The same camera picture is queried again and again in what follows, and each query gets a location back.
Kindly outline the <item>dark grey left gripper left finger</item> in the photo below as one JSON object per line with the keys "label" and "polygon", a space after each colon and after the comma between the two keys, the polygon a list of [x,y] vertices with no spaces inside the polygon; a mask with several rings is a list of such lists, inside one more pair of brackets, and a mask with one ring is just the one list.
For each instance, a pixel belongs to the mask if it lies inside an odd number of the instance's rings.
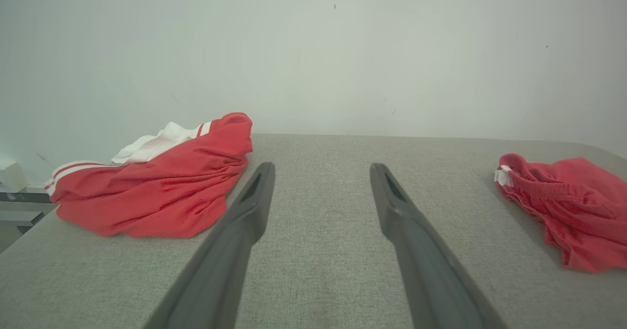
{"label": "dark grey left gripper left finger", "polygon": [[232,329],[249,256],[264,235],[275,166],[260,164],[145,324],[146,329]]}

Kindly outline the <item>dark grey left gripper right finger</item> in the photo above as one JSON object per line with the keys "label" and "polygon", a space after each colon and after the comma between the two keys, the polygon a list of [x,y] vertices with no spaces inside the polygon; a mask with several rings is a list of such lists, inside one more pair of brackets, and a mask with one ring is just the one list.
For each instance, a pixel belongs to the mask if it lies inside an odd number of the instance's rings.
{"label": "dark grey left gripper right finger", "polygon": [[393,244],[416,329],[506,324],[385,164],[370,166],[379,224]]}

